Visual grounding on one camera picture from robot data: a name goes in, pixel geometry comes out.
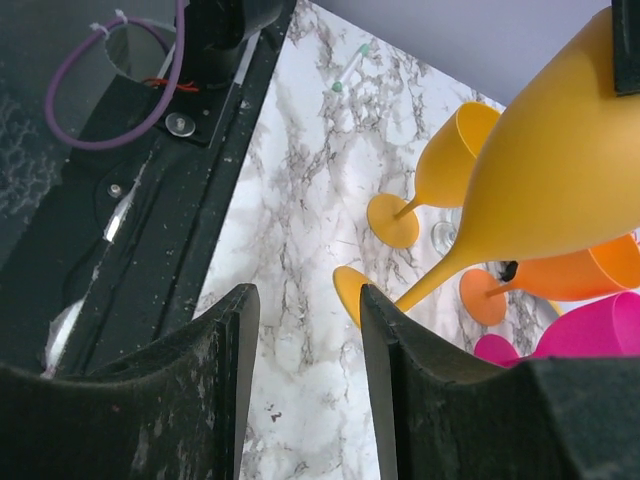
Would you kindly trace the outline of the clear wine glass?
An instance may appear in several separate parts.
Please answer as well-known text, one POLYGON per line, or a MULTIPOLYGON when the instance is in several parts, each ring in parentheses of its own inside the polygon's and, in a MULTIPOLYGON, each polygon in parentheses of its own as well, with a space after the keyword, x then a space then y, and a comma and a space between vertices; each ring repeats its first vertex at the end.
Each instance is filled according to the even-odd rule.
POLYGON ((448 209, 431 230, 433 248, 441 257, 451 249, 456 239, 461 214, 462 208, 448 209))

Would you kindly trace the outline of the yellow wine glass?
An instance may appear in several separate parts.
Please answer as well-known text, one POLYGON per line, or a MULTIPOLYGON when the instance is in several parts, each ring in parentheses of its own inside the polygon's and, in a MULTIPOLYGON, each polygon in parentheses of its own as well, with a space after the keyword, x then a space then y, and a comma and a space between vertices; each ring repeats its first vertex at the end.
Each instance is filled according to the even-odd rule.
POLYGON ((511 102, 472 172, 449 252, 395 303, 464 268, 572 253, 639 225, 639 93, 614 88, 611 4, 511 102))
POLYGON ((463 204, 476 159, 499 117, 498 110, 483 103, 461 105, 424 147, 415 169, 413 198, 406 201, 382 193, 369 201, 367 221, 381 242, 406 249, 419 236, 417 207, 463 204))

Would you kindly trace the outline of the orange plastic wine glass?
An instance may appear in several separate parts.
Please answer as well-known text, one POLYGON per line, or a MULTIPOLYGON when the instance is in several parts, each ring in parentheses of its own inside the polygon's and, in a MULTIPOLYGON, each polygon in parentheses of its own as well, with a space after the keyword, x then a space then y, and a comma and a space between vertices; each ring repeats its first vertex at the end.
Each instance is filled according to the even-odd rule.
POLYGON ((546 300, 573 302, 639 287, 639 246, 631 234, 571 254, 521 261, 501 285, 481 269, 464 273, 461 301, 477 323, 490 327, 506 315, 505 293, 520 289, 546 300))

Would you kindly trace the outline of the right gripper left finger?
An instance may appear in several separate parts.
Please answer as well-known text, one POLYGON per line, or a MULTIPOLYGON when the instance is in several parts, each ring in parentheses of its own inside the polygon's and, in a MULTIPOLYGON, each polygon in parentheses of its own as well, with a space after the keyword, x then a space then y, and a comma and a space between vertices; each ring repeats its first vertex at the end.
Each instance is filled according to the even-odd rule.
POLYGON ((5 479, 235 479, 260 298, 234 287, 181 329, 87 376, 1 369, 5 479))

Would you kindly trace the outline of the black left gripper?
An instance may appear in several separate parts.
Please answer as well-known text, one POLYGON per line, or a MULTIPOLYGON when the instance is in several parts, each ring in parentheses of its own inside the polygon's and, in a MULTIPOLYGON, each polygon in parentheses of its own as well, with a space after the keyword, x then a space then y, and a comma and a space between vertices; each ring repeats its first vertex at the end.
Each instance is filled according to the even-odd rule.
POLYGON ((640 1, 612 0, 614 88, 618 96, 639 93, 640 1))

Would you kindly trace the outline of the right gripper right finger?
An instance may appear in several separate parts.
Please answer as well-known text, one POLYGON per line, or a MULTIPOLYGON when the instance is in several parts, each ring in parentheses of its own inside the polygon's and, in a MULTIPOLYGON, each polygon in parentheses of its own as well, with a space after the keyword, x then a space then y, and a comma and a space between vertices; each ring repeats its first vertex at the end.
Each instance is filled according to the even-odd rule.
POLYGON ((633 357, 487 363, 429 331, 376 287, 360 295, 384 479, 635 479, 633 357))

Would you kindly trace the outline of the magenta plastic wine glass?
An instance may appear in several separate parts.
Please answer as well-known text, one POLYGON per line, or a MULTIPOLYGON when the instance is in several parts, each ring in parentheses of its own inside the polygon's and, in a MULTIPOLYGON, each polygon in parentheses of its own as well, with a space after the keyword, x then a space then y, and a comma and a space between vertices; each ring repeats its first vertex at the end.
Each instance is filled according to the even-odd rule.
POLYGON ((574 309, 552 323, 535 350, 521 356, 503 337, 486 334, 474 355, 511 368, 520 362, 549 357, 625 357, 639 354, 639 295, 622 292, 574 309))

